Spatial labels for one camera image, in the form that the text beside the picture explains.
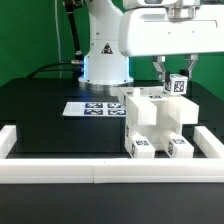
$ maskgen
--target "green background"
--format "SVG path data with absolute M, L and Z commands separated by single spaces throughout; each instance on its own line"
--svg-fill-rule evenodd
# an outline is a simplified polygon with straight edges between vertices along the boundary
M 113 2 L 124 10 L 122 0 L 113 0 Z M 58 16 L 62 60 L 67 61 L 73 59 L 74 50 L 62 0 L 58 0 Z M 55 0 L 2 1 L 0 18 L 0 85 L 13 78 L 25 77 L 38 67 L 59 61 Z M 87 8 L 84 6 L 76 10 L 75 18 L 81 48 L 86 54 L 89 49 Z M 166 58 L 165 65 L 172 73 L 177 73 L 185 66 L 184 56 L 169 56 Z M 59 77 L 58 73 L 44 75 Z M 130 75 L 138 80 L 156 79 L 151 59 L 131 58 Z M 224 54 L 200 54 L 199 62 L 193 71 L 193 80 L 224 100 Z

